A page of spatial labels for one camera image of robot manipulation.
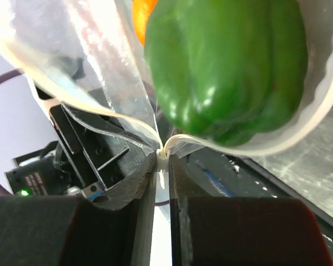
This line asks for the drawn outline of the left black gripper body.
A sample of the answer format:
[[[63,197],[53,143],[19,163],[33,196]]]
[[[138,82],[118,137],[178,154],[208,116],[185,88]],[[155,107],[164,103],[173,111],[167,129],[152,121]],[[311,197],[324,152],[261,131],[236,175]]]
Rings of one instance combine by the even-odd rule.
[[[149,183],[151,149],[113,117],[60,103],[38,86],[32,95],[57,140],[17,157],[5,176],[16,195],[75,195],[89,200],[142,198]]]

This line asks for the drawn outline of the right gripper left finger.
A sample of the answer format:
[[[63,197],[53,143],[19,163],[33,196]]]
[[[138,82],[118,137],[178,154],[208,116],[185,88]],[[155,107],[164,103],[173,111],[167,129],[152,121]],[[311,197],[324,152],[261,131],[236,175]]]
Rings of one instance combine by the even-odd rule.
[[[0,265],[149,265],[156,157],[91,202],[0,196]]]

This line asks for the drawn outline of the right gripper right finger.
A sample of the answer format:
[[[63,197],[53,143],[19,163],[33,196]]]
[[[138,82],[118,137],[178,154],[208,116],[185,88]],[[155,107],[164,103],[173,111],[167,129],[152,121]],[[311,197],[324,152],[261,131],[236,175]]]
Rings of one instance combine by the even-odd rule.
[[[332,265],[300,200],[212,197],[169,159],[173,265]]]

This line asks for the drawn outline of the clear zip top bag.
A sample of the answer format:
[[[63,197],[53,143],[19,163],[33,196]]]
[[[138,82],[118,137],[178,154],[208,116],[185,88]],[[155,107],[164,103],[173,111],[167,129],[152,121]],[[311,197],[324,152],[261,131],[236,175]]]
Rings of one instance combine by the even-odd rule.
[[[239,146],[187,134],[166,119],[134,31],[132,1],[0,1],[0,54],[66,105],[116,117],[161,157],[203,146],[267,156],[301,141],[333,106],[333,1],[297,2],[308,54],[299,108],[283,127]]]

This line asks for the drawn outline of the orange tangerine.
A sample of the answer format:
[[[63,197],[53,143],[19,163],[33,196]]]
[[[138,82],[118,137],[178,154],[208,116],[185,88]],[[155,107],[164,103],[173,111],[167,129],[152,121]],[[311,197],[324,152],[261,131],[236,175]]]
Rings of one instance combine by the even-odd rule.
[[[145,31],[148,19],[158,0],[133,0],[132,22],[135,34],[141,45],[145,43]]]

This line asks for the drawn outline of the green bell pepper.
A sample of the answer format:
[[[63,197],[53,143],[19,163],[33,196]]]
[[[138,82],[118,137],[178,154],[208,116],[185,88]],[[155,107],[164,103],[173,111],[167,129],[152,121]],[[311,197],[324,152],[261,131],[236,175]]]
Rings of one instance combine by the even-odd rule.
[[[144,54],[166,119],[226,147],[293,118],[308,64],[297,1],[158,1]]]

